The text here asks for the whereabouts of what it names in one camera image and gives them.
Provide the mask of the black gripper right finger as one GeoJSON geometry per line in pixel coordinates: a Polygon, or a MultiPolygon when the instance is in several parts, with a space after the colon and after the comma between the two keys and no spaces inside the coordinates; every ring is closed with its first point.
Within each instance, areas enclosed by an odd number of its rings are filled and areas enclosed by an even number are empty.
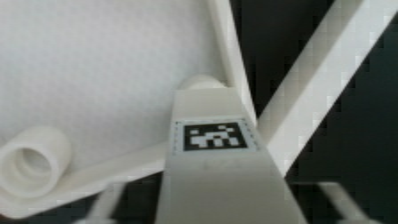
{"type": "Polygon", "coordinates": [[[341,184],[319,182],[318,187],[341,215],[335,224],[383,224],[366,215],[341,184]]]}

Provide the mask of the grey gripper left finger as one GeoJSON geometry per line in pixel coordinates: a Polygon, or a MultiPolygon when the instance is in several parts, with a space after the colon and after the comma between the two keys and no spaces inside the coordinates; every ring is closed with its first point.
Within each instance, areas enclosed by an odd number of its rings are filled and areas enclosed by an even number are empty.
{"type": "Polygon", "coordinates": [[[87,216],[72,224],[117,224],[111,214],[126,188],[124,182],[110,183],[92,204],[87,216]]]}

